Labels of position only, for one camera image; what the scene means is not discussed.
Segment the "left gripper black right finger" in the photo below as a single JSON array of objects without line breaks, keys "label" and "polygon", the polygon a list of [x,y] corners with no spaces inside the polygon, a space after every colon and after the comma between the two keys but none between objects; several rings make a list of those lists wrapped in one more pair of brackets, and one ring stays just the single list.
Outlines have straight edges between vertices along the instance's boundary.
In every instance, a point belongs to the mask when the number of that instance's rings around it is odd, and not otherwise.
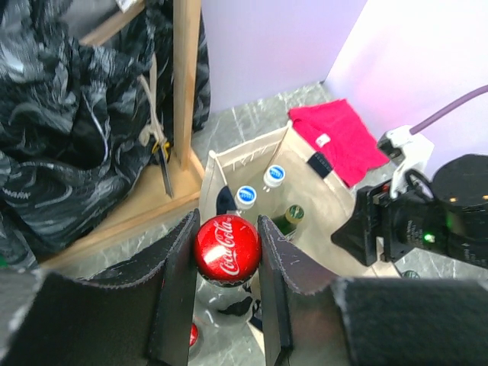
[{"label": "left gripper black right finger", "polygon": [[268,365],[485,365],[487,285],[343,278],[267,217],[259,280]]}]

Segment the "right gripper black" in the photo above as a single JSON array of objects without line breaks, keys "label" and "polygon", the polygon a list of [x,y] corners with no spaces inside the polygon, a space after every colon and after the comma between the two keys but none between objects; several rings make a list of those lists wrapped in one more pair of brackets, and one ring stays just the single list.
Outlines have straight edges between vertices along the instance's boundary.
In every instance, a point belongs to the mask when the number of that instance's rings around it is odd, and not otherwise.
[{"label": "right gripper black", "polygon": [[419,188],[390,197],[388,182],[356,192],[351,217],[331,240],[365,266],[395,262],[414,248],[446,256],[448,231],[440,205]]}]

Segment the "green Perrier bottle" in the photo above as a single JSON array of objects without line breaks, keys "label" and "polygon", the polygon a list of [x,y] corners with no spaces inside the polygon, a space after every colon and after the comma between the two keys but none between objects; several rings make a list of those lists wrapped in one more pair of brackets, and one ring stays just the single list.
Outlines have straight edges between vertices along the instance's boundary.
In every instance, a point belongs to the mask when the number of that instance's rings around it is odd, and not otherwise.
[{"label": "green Perrier bottle", "polygon": [[292,242],[297,232],[297,227],[304,218],[304,214],[304,210],[300,205],[293,204],[282,215],[276,216],[271,220],[285,239]]}]

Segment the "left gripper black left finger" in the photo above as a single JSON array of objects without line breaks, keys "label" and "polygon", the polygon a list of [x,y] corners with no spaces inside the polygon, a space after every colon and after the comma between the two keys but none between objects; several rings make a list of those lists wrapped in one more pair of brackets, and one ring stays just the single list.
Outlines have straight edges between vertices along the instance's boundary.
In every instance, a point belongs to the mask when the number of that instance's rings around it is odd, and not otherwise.
[{"label": "left gripper black left finger", "polygon": [[185,365],[194,311],[189,212],[168,234],[93,278],[1,270],[3,365]]}]

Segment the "cream canvas tote bag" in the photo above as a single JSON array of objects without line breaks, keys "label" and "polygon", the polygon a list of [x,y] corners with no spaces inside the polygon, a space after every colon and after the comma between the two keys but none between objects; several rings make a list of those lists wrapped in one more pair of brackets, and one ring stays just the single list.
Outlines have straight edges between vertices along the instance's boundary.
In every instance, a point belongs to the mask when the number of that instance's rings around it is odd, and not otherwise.
[{"label": "cream canvas tote bag", "polygon": [[310,165],[312,147],[292,127],[283,127],[222,153],[211,152],[199,200],[202,220],[217,213],[217,195],[273,163],[285,172],[272,210],[292,204],[305,211],[292,241],[262,220],[259,269],[265,359],[269,365],[347,365],[348,339],[331,285],[343,278],[395,278],[391,263],[362,265],[332,243],[332,234],[352,215],[355,198],[334,172]]}]

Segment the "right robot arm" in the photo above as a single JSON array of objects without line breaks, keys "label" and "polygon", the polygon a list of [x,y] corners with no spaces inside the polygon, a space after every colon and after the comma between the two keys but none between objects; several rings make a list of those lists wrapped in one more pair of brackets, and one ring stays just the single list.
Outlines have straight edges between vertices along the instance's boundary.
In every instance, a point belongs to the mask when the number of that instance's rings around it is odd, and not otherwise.
[{"label": "right robot arm", "polygon": [[414,248],[487,266],[487,157],[467,154],[428,180],[406,171],[406,191],[391,180],[358,190],[352,216],[332,242],[365,266],[395,262]]}]

